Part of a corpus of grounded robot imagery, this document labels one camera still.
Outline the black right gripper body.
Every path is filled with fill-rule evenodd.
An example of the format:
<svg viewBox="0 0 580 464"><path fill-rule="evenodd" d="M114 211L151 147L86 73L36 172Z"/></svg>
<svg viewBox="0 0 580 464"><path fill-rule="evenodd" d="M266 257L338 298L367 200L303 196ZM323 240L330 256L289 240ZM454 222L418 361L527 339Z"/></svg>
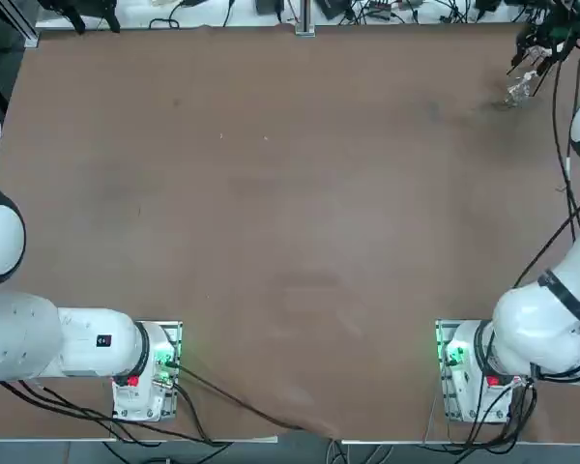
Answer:
<svg viewBox="0 0 580 464"><path fill-rule="evenodd" d="M545 17L534 29L532 45L552 46L580 39L580 1L544 1Z"/></svg>

